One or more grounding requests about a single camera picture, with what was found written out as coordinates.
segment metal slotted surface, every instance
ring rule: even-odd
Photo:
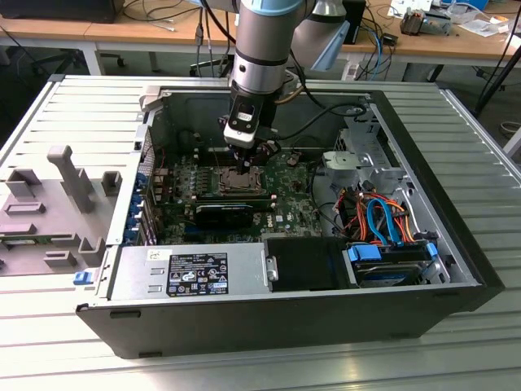
[[[48,143],[50,137],[73,138],[80,151],[77,164],[93,175],[99,164],[124,164],[120,145],[131,142],[140,123],[141,88],[199,82],[66,77],[51,83],[3,168],[38,163],[43,169],[44,152],[39,151],[45,148],[29,144]],[[363,90],[375,85],[343,86]],[[70,389],[73,384],[76,390],[91,390],[103,382],[103,389],[150,390],[521,389],[519,176],[449,93],[424,84],[377,86],[495,266],[507,286],[502,294],[474,313],[451,316],[419,340],[125,361],[76,318],[75,305],[93,291],[75,289],[72,276],[5,277],[0,279],[0,377],[5,379],[0,387]],[[339,83],[324,81],[320,87],[334,89]]]

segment office chair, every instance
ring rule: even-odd
[[[61,64],[57,67],[54,73],[64,73],[69,65],[72,64],[74,68],[86,67],[87,63],[85,58],[83,57],[83,53],[76,49],[60,49],[63,53],[61,55],[52,55],[50,57],[45,57],[45,59],[39,59],[31,63],[31,69],[35,75],[41,75],[42,69],[40,68],[43,64],[54,63],[57,61],[61,61]],[[111,58],[117,59],[117,65],[120,68],[125,66],[125,60],[120,55],[115,55],[112,53],[102,53],[101,56],[103,58]]]

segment white paper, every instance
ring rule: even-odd
[[[432,0],[392,0],[387,16],[395,16],[402,19],[407,12],[407,8],[411,10],[429,11],[431,9]]]
[[[491,26],[492,25],[489,22],[479,19],[459,25],[462,29],[478,34],[481,37],[490,37],[491,35],[497,34],[497,29],[491,29]]]

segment blue tab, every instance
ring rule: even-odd
[[[74,280],[72,281],[74,285],[90,285],[93,282],[92,273],[89,271],[78,271],[74,274]]]
[[[349,256],[349,261],[351,261],[351,262],[358,261],[358,254],[354,247],[351,247],[348,250],[348,256]]]
[[[436,258],[438,256],[438,248],[434,243],[427,244],[427,251],[431,254],[431,258]]]
[[[382,254],[378,246],[374,244],[361,244],[352,246],[348,250],[349,260],[355,261],[381,261]]]

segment power supply label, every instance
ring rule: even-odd
[[[170,256],[167,293],[170,297],[228,293],[228,254]]]

